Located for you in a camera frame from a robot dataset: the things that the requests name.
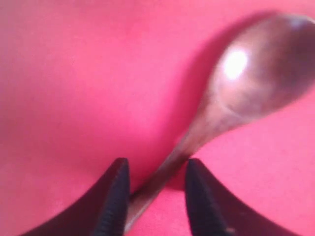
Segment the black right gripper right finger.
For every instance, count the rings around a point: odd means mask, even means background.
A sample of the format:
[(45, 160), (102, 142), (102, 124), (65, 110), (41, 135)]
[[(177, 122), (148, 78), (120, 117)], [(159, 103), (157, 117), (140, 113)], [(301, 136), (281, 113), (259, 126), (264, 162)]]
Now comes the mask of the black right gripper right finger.
[(196, 158), (187, 162), (185, 200), (193, 236), (294, 235), (239, 200)]

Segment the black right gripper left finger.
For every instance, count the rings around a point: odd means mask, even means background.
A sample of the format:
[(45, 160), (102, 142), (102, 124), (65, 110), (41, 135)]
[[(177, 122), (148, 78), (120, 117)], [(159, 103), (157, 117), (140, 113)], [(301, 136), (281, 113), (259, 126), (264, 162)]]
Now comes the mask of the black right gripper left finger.
[(129, 163), (117, 158), (73, 205), (28, 236), (122, 236), (129, 202)]

